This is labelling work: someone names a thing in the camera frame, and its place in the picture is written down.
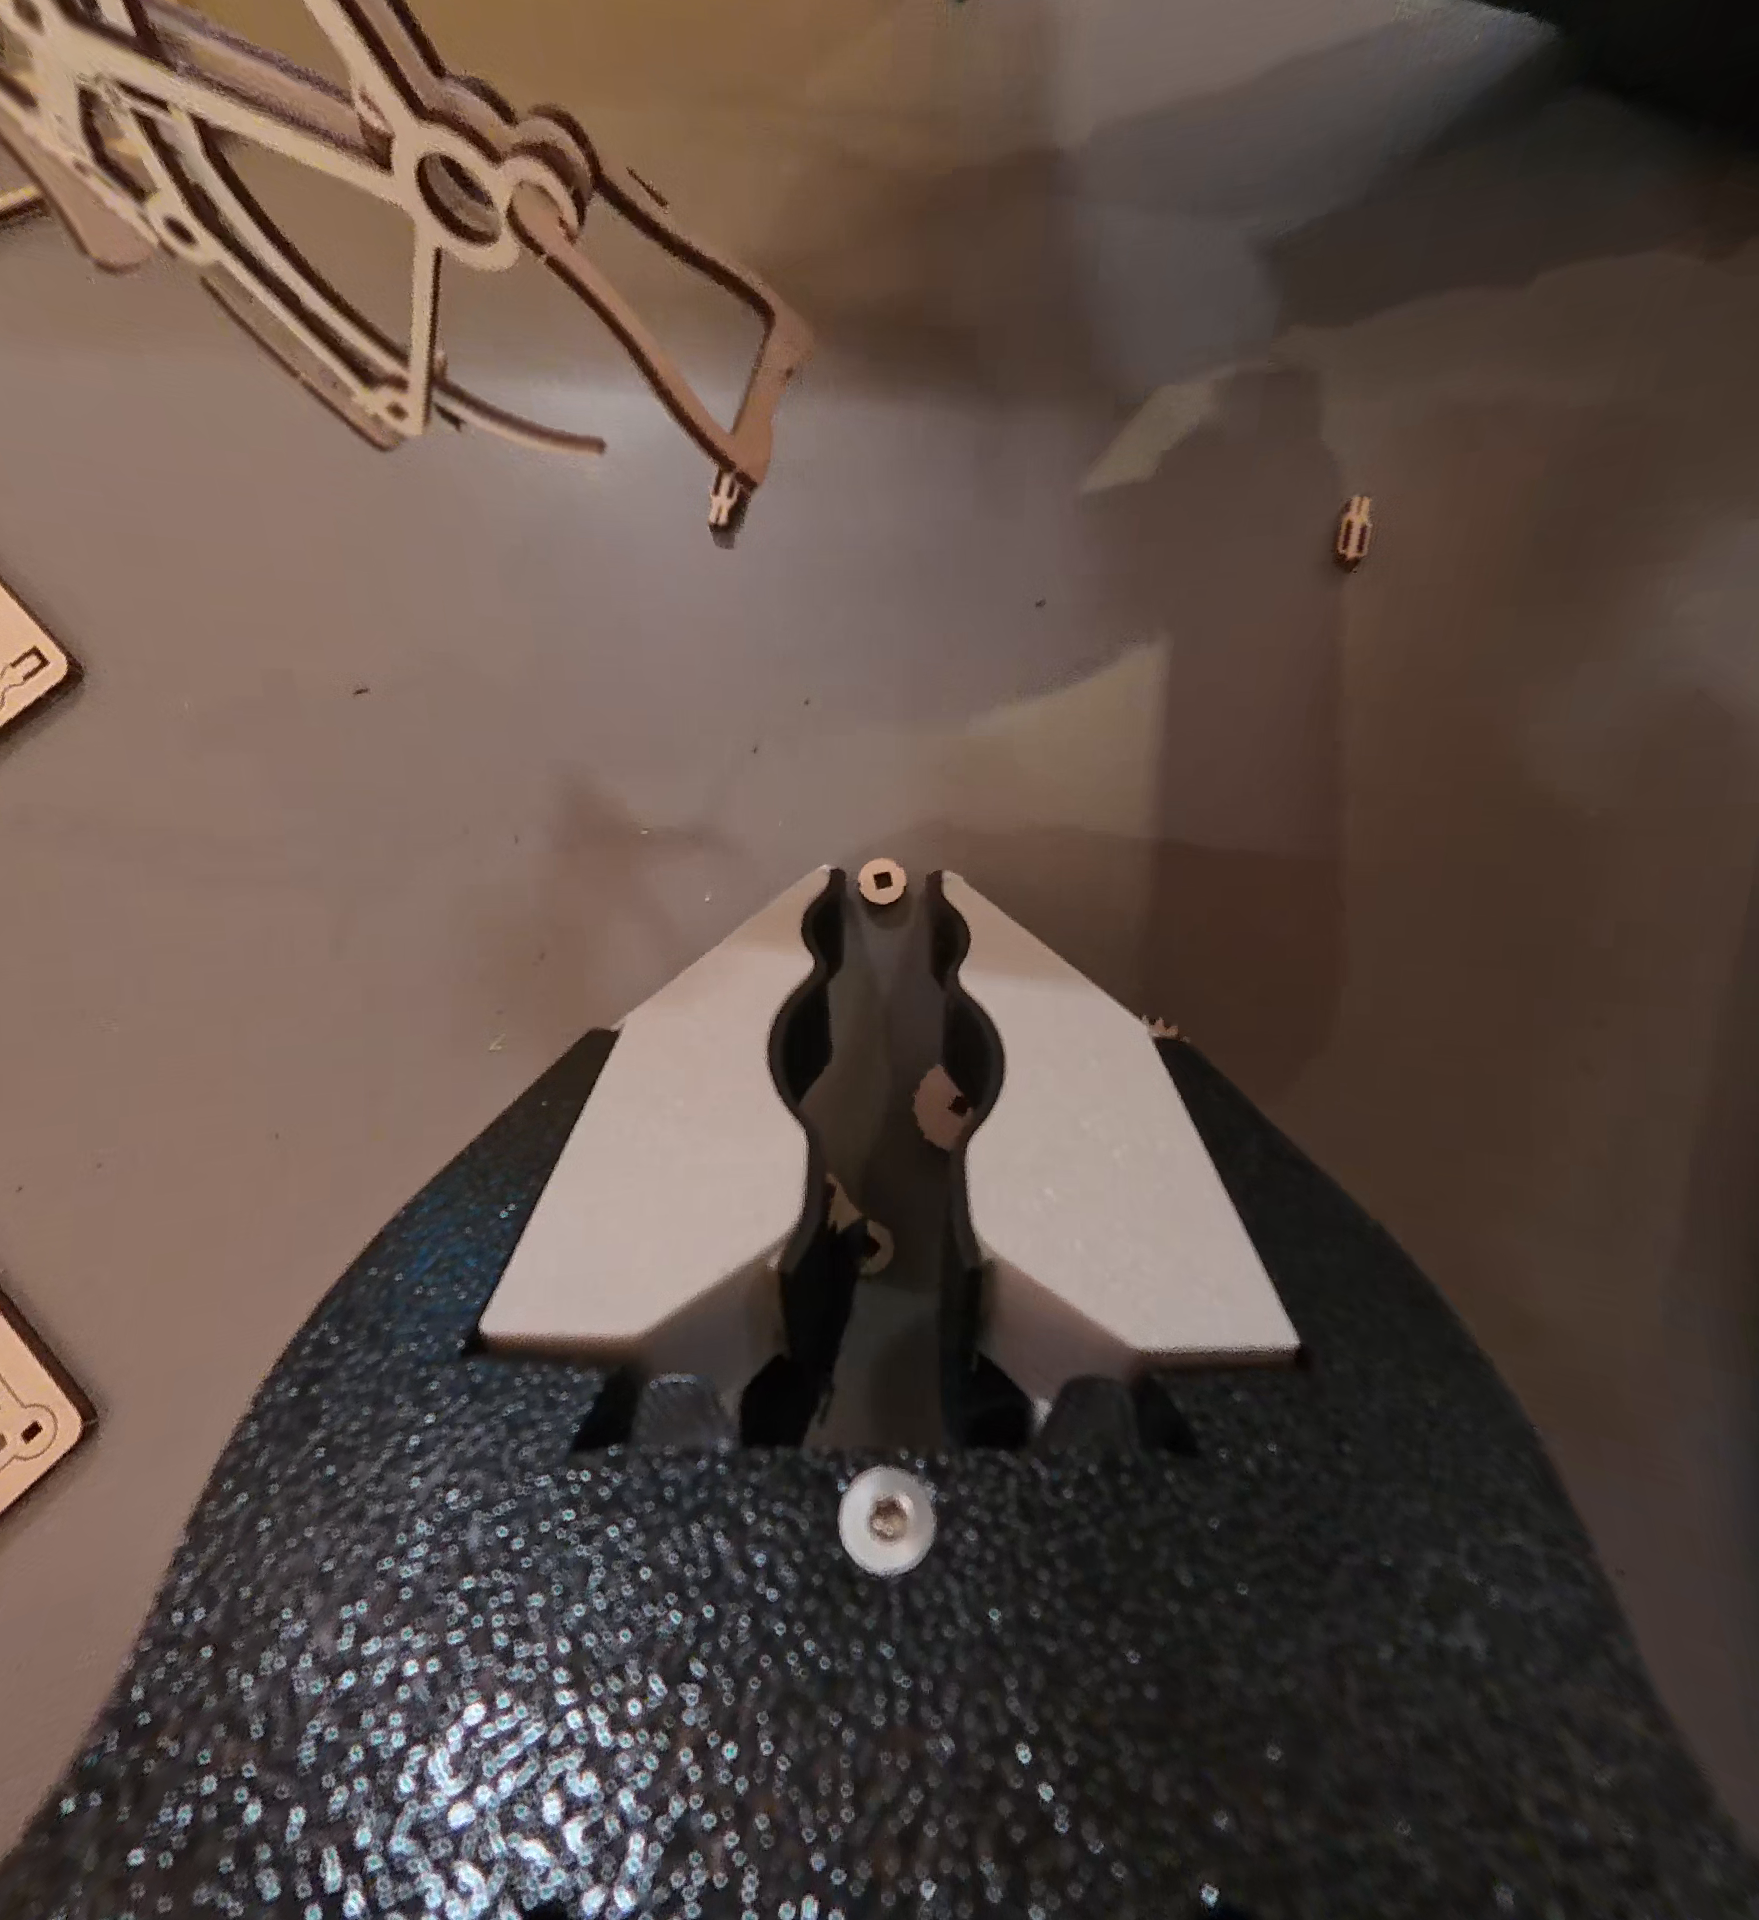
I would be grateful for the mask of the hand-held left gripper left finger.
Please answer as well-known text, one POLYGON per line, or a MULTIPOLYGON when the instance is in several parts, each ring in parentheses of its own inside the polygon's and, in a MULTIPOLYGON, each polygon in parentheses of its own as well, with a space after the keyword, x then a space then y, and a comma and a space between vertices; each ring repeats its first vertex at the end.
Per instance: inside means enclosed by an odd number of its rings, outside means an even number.
POLYGON ((487 1355, 632 1371, 758 1371, 785 1342, 778 1254, 820 1214, 775 1025, 828 981, 841 870, 806 870, 637 999, 482 1307, 487 1355))

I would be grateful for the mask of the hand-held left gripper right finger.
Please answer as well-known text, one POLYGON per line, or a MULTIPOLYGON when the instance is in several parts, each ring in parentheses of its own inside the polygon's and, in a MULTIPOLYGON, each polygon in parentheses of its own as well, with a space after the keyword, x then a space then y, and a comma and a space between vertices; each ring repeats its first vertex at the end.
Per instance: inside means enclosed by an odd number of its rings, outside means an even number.
POLYGON ((930 922, 941 1068, 961 1096, 947 1408, 1293 1368, 1298 1326, 1149 1025, 952 870, 930 882, 930 922))

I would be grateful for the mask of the wooden model frame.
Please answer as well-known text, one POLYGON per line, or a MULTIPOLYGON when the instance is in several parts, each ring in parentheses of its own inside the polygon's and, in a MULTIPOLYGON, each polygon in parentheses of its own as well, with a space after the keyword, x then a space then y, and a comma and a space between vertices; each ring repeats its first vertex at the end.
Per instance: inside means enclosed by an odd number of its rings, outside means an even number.
POLYGON ((746 268, 700 242, 663 196, 606 156, 571 109, 510 102, 438 61, 408 5, 307 5, 341 82, 248 44, 196 5, 0 5, 0 152, 97 271, 183 258, 197 287, 371 449, 438 422, 550 452, 606 452, 464 394, 438 316, 443 268, 554 271, 632 354, 652 400, 713 459, 707 539, 738 541, 769 480, 775 408, 814 354, 802 316, 746 268), (232 144, 353 190, 408 227, 408 334, 361 316, 265 214, 232 144), (733 422, 667 361, 632 299, 590 268, 586 214, 616 207, 652 249, 758 316, 758 354, 733 422))

